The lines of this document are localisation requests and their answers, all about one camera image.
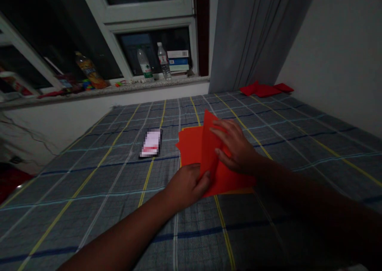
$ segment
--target window sill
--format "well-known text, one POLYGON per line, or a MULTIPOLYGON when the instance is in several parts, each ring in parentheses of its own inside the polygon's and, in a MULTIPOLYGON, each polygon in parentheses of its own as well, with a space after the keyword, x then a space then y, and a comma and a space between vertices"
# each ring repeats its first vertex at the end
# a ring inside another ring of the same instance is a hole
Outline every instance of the window sill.
POLYGON ((204 76, 204 77, 192 76, 192 77, 188 77, 184 79, 174 79, 174 80, 161 79, 151 83, 134 83, 134 84, 128 84, 121 87, 110 86, 104 89, 84 91, 78 94, 69 94, 66 96, 45 97, 42 99, 36 99, 36 98, 16 99, 13 101, 0 103, 0 110, 11 110, 11 109, 21 108, 21 107, 32 107, 32 106, 39 106, 39 105, 48 105, 50 103, 83 100, 83 99, 92 98, 92 97, 103 97, 103 96, 109 96, 113 94, 129 93, 134 91, 170 87, 170 86, 190 84, 190 83, 196 83, 196 82, 204 82, 209 80, 210 80, 209 76, 204 76))

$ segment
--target hand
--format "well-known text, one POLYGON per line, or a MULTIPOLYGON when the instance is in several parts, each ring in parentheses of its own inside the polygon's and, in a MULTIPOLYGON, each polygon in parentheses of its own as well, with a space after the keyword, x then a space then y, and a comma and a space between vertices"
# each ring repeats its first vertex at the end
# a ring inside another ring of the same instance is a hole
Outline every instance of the hand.
POLYGON ((177 213, 197 202, 210 186, 210 173, 207 171, 198 180, 200 164, 181 167, 163 190, 169 206, 177 213))
POLYGON ((217 135, 231 152, 231 157, 228 157, 221 149, 215 149, 219 160, 234 172, 253 174, 254 164, 260 163, 265 158, 255 151, 240 126, 233 120, 219 120, 213 123, 227 131, 224 133, 219 129, 210 128, 210 131, 217 135))

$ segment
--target electrical outlet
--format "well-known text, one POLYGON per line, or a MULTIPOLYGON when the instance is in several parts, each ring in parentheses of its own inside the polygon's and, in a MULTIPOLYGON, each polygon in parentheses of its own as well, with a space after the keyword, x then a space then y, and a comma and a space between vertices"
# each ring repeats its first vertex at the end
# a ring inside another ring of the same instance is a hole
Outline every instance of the electrical outlet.
POLYGON ((23 159, 21 157, 18 157, 18 156, 14 156, 13 158, 11 158, 9 160, 11 163, 13 164, 19 164, 23 161, 23 159))

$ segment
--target blue plaid sheet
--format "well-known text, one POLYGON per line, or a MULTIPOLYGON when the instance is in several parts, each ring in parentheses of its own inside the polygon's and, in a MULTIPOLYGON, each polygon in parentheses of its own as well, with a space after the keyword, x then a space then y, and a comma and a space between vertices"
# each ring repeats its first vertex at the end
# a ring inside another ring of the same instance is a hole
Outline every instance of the blue plaid sheet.
MULTIPOLYGON (((179 168, 178 132, 204 110, 236 119, 256 150, 382 212, 382 141, 286 94, 209 94, 114 107, 0 206, 0 269, 53 270, 162 190, 179 168), (160 157, 139 160, 161 127, 160 157)), ((346 264, 262 186, 176 214, 136 270, 333 269, 346 264)))

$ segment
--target orange juice bottle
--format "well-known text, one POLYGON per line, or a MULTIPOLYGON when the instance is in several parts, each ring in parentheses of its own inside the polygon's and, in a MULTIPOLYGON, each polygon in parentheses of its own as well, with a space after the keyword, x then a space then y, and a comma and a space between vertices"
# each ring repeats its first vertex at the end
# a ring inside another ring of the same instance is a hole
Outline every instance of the orange juice bottle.
POLYGON ((102 89, 107 87, 107 83, 104 81, 101 75, 98 74, 94 63, 78 51, 76 51, 76 55, 77 65, 81 68, 85 76, 91 81, 95 89, 102 89))

